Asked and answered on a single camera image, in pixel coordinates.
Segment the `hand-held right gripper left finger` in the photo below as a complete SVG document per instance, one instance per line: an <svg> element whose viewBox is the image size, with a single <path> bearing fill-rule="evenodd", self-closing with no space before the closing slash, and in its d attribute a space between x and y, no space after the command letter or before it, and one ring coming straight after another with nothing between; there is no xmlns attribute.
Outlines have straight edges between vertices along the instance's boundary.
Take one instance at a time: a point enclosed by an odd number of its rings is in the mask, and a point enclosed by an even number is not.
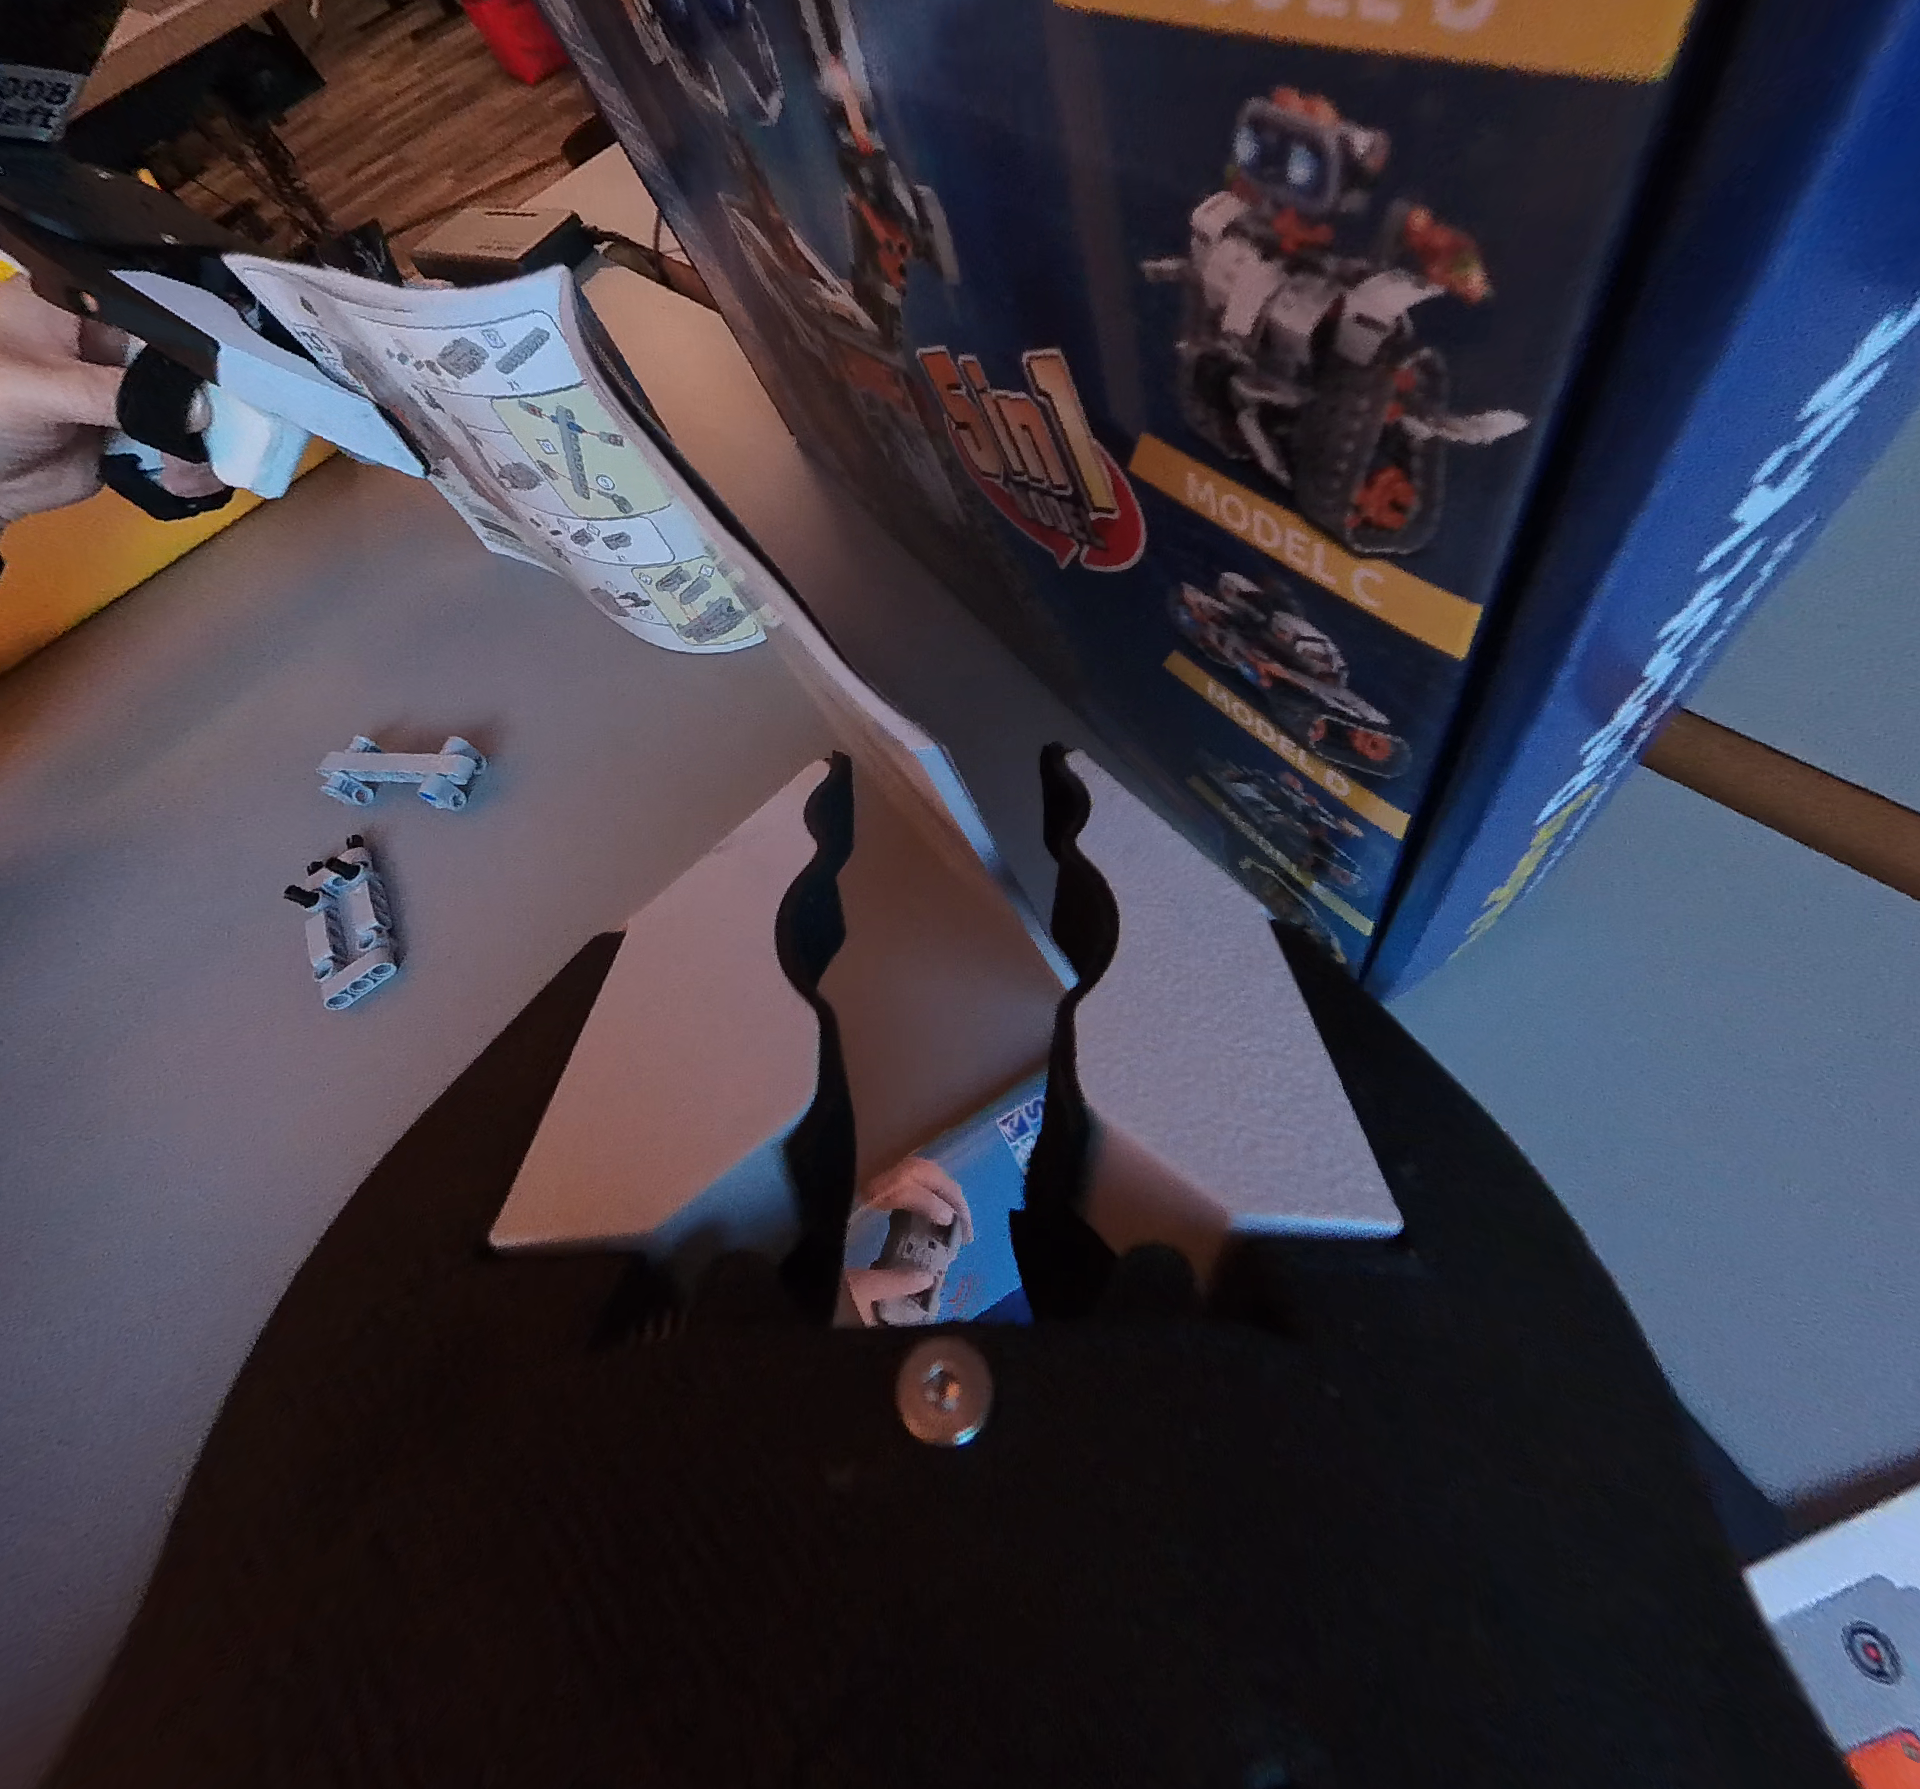
<svg viewBox="0 0 1920 1789"><path fill-rule="evenodd" d="M493 1252L635 1252L682 1296L753 1254L837 1323L858 1125L824 978L851 849L830 753L629 918Z"/></svg>

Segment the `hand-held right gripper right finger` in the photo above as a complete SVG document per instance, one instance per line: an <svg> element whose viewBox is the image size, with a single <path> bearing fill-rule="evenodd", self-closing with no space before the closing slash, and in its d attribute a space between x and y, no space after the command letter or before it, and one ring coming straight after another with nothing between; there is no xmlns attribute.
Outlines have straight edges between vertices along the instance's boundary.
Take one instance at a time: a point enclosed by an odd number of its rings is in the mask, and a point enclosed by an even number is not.
<svg viewBox="0 0 1920 1789"><path fill-rule="evenodd" d="M1031 1314L1087 1316L1130 1268L1233 1290L1273 1236L1397 1236L1283 927L1085 750L1049 743L1040 794L1074 978L1012 1212Z"/></svg>

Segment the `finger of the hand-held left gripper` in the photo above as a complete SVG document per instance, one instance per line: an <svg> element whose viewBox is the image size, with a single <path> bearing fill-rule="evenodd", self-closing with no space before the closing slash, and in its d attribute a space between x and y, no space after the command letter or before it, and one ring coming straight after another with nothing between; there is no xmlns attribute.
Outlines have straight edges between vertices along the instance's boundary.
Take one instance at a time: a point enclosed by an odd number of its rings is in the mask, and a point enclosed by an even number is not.
<svg viewBox="0 0 1920 1789"><path fill-rule="evenodd" d="M289 266L260 256L201 256L198 269L236 269L250 309L154 266L117 266L117 278L161 313L211 338L201 387L211 420L201 430L220 482L260 498L286 495L310 442L427 477L430 464L369 387L349 371L346 338L319 319L319 301L375 296L397 307L402 284L335 266Z"/></svg>

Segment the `printed instruction booklet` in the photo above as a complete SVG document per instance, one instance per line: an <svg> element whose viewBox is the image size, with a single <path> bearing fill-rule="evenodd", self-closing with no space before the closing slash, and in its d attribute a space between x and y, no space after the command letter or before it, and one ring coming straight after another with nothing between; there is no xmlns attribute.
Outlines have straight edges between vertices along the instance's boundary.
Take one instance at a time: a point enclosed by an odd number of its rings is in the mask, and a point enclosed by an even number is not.
<svg viewBox="0 0 1920 1789"><path fill-rule="evenodd" d="M400 842L418 964L478 979L483 935L560 938L564 913L625 938L808 763L851 756L848 938L824 978L858 1125L843 1314L914 1327L1012 1304L1074 975L950 750L725 526L569 269L397 307L335 296L319 319L468 527L625 634L605 672L478 728L477 828ZM427 727L419 753L446 737L468 728Z"/></svg>

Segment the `grey lever brick piece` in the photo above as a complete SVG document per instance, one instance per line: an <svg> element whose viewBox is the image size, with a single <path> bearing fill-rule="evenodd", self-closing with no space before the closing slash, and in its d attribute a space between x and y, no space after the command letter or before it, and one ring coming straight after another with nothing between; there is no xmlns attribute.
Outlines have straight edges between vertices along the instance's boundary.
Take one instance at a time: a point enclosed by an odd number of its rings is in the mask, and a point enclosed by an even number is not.
<svg viewBox="0 0 1920 1789"><path fill-rule="evenodd" d="M409 787L431 808L458 812L489 766L489 756L464 737L446 737L431 753L385 753L374 737L354 737L329 753L316 774L323 794L349 808L375 805L382 787Z"/></svg>

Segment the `grey desk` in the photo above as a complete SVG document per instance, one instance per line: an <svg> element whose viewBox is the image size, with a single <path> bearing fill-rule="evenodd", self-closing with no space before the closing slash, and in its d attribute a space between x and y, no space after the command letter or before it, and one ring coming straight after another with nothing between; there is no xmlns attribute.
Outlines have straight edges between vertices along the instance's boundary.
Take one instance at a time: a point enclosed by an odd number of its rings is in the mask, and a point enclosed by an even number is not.
<svg viewBox="0 0 1920 1789"><path fill-rule="evenodd" d="M789 588L766 508L824 471L727 322L583 296ZM987 697L1049 935L1040 722L950 606L886 622L933 721ZM1301 932L1393 1240L914 1327L493 1252L620 935L468 979L397 923L335 1011L282 892L360 831L400 921L478 805L323 759L620 642L337 458L3 679L6 1785L1852 1785L1614 1279Z"/></svg>

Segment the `person's left hand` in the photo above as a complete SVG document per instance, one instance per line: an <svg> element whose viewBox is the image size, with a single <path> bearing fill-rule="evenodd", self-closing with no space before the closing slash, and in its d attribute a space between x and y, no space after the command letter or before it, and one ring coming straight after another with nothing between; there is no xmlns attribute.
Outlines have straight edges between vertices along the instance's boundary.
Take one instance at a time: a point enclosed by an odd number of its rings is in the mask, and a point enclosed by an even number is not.
<svg viewBox="0 0 1920 1789"><path fill-rule="evenodd" d="M3 281L3 527L108 485L133 337Z"/></svg>

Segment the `black flat device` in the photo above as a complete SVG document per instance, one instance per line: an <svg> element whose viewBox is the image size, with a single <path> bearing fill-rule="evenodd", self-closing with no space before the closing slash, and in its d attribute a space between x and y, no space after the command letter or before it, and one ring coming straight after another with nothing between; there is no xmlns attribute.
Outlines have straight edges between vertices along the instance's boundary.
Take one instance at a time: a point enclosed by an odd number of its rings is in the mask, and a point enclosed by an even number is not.
<svg viewBox="0 0 1920 1789"><path fill-rule="evenodd" d="M412 245L413 270L456 290L580 269L592 253L594 234L570 208L468 206Z"/></svg>

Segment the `yellow plastic bin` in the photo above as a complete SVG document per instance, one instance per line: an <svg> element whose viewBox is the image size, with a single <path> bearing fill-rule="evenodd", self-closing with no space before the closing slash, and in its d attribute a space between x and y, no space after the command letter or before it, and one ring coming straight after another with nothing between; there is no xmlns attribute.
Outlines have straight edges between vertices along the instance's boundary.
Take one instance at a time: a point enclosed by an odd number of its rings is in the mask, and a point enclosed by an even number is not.
<svg viewBox="0 0 1920 1789"><path fill-rule="evenodd" d="M133 337L102 492L3 527L3 666L264 504L213 471L208 420L201 380Z"/></svg>

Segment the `red bag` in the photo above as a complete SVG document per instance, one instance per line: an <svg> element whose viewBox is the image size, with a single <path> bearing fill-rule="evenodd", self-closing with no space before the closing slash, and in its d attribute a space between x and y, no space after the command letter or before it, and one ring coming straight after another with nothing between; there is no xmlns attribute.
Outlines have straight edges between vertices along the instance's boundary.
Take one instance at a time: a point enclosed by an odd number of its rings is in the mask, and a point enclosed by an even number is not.
<svg viewBox="0 0 1920 1789"><path fill-rule="evenodd" d="M514 82L542 85L570 68L561 39L535 0L458 0L458 6Z"/></svg>

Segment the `blue robot kit box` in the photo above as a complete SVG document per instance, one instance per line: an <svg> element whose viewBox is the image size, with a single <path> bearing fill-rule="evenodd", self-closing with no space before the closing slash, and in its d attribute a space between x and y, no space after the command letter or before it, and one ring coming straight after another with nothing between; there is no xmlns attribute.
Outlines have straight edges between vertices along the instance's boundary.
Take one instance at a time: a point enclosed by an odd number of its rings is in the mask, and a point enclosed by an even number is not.
<svg viewBox="0 0 1920 1789"><path fill-rule="evenodd" d="M803 449L1384 992L1918 412L1918 0L538 6Z"/></svg>

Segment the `white printed box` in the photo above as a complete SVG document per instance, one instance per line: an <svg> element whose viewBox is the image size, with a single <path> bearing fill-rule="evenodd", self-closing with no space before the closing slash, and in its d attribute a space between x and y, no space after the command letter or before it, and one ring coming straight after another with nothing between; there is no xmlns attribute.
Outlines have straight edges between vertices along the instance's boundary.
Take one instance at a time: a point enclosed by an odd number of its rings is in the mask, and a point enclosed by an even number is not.
<svg viewBox="0 0 1920 1789"><path fill-rule="evenodd" d="M1918 1487L1749 1565L1752 1603L1861 1785L1918 1782Z"/></svg>

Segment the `grey brick frame black pins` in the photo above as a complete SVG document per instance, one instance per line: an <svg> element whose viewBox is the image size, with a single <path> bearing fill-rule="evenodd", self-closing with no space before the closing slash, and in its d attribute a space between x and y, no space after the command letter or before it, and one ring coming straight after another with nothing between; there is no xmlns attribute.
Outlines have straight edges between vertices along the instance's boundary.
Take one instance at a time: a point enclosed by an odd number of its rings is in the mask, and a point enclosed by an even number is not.
<svg viewBox="0 0 1920 1789"><path fill-rule="evenodd" d="M304 918L310 978L325 1010L351 1010L400 978L393 904L375 849L360 831L310 862L282 898Z"/></svg>

